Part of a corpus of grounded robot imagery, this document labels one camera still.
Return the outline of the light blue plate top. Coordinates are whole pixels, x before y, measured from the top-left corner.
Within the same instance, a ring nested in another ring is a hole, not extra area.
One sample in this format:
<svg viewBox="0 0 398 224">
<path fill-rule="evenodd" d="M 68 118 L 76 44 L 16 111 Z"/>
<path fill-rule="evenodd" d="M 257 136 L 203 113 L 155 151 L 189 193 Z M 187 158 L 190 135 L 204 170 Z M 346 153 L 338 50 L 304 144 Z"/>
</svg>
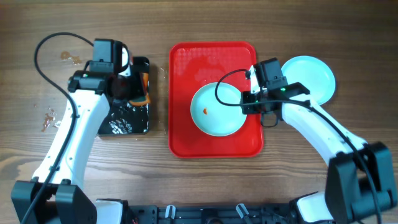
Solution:
<svg viewBox="0 0 398 224">
<path fill-rule="evenodd" d="M 195 125 L 210 136 L 222 137 L 235 133 L 247 116 L 236 106 L 241 92 L 227 83 L 209 83 L 193 96 L 190 114 Z"/>
</svg>

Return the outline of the light blue plate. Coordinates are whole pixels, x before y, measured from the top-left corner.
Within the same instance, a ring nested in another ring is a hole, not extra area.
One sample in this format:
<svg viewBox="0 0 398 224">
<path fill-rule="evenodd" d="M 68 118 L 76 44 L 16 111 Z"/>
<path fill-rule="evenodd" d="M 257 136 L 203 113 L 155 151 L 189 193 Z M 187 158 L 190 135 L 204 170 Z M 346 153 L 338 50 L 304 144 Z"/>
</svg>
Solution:
<svg viewBox="0 0 398 224">
<path fill-rule="evenodd" d="M 195 125 L 210 136 L 222 137 L 235 133 L 247 116 L 236 106 L 241 92 L 227 83 L 209 83 L 193 96 L 190 114 Z"/>
<path fill-rule="evenodd" d="M 319 105 L 329 101 L 336 90 L 335 76 L 330 67 L 318 58 L 301 55 L 286 61 L 282 73 L 288 84 L 304 85 Z"/>
</svg>

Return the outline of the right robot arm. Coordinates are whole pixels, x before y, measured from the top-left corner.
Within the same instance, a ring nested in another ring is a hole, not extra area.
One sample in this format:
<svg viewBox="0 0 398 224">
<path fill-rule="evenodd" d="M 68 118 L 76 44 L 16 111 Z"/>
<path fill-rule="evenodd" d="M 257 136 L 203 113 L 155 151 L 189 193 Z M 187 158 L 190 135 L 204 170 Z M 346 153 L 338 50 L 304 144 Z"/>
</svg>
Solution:
<svg viewBox="0 0 398 224">
<path fill-rule="evenodd" d="M 251 88 L 242 94 L 243 113 L 275 114 L 327 164 L 324 191 L 292 202 L 294 222 L 359 222 L 380 217 L 397 205 L 390 150 L 353 134 L 322 108 L 336 89 L 335 76 L 325 62 L 298 56 L 280 64 L 272 58 L 252 65 L 245 76 Z"/>
</svg>

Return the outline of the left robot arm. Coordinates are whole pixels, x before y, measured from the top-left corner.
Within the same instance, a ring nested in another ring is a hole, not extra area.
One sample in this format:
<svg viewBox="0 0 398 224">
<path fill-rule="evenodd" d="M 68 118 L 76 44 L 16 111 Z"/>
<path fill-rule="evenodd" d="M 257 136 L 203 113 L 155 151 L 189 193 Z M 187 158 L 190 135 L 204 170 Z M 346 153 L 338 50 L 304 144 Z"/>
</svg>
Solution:
<svg viewBox="0 0 398 224">
<path fill-rule="evenodd" d="M 117 40 L 96 39 L 93 58 L 63 90 L 67 106 L 53 143 L 29 181 L 11 192 L 21 223 L 137 223 L 125 200 L 90 200 L 83 192 L 95 137 L 149 130 L 149 60 Z"/>
</svg>

